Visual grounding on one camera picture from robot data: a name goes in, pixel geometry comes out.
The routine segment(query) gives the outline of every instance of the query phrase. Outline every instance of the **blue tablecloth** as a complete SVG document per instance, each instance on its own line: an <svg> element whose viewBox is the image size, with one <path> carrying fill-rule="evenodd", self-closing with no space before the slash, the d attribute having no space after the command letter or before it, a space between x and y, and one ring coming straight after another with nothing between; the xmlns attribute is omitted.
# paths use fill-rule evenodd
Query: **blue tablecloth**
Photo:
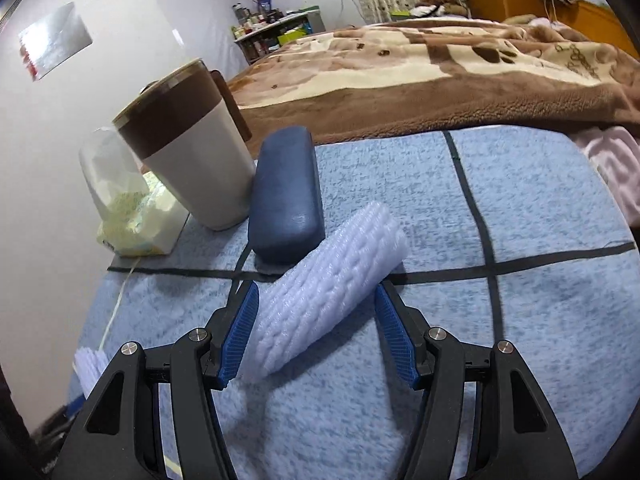
<svg viewBox="0 0 640 480"><path fill-rule="evenodd" d="M327 233L367 203L386 203L410 241L395 271L396 281L409 283L398 287L405 303L460 341L490 346L501 333L513 341L583 475L603 459L640 397L640 260L632 235L565 136L517 126L454 131L449 144L447 135L318 146ZM457 158L494 266L486 265ZM108 356L130 340L149 348L204 325L225 304L246 232L246 222L214 233L190 219L170 256L143 259L145 274L130 277L107 336ZM131 263L117 258L114 265L122 271ZM253 254L243 270L264 278L284 271ZM190 271L207 277L171 275ZM97 347L125 277L107 273L80 346ZM489 280L497 296L490 297ZM214 393L238 478L394 478L420 393L397 377L381 340L367 300L267 380L233 381ZM472 427L474 386L467 386L456 478L466 469ZM70 389L79 392L75 381ZM168 387L161 397L164 452L177 462Z"/></svg>

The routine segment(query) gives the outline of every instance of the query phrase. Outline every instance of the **fleece blanket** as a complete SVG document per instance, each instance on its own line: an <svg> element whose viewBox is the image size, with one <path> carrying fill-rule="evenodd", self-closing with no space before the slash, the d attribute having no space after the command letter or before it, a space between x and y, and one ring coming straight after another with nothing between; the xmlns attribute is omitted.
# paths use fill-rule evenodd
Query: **fleece blanket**
<svg viewBox="0 0 640 480"><path fill-rule="evenodd" d="M229 82L254 134L307 126L316 144L519 124L640 137L640 63L564 28L406 20L289 43Z"/></svg>

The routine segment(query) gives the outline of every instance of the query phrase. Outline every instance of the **white cable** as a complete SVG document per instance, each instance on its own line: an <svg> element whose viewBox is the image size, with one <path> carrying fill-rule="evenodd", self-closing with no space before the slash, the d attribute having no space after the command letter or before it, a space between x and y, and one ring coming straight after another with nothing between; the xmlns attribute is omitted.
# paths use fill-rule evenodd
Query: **white cable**
<svg viewBox="0 0 640 480"><path fill-rule="evenodd" d="M558 13L556 12L556 0L551 0L551 6L554 8L554 20L552 22L552 25L553 25L553 23L558 22Z"/></svg>
<svg viewBox="0 0 640 480"><path fill-rule="evenodd" d="M344 12L344 0L340 0L340 14L338 14L338 20L341 19L343 12Z"/></svg>
<svg viewBox="0 0 640 480"><path fill-rule="evenodd" d="M137 264L139 264L139 263L140 263L140 258L138 258L135 262L133 262L133 265L131 266L131 270L129 271L129 273L127 274L127 277L122 282L122 286L120 287L120 292L118 293L118 299L116 300L116 305L113 307L113 312L111 313L111 319L107 323L107 328L104 329L104 334L102 334L102 340L100 341L100 346L98 346L98 350L103 350L104 349L104 342L107 341L107 336L109 335L109 330L111 329L111 325L113 324L113 320L116 319L116 314L118 313L118 309L120 308L120 303L122 302L122 296L124 294L124 288L127 285L127 282L129 281L129 278L133 274L134 269L136 268Z"/></svg>
<svg viewBox="0 0 640 480"><path fill-rule="evenodd" d="M551 23L551 16L549 15L549 10L546 8L546 0L543 0L545 3L545 14L546 14L546 18L549 20L549 23Z"/></svg>
<svg viewBox="0 0 640 480"><path fill-rule="evenodd" d="M367 20L364 19L364 16L362 15L362 11L360 10L360 6L356 3L355 0L351 0L353 2L353 5L355 6L356 10L358 11L358 14L360 15L360 17L362 18L362 21L367 23Z"/></svg>

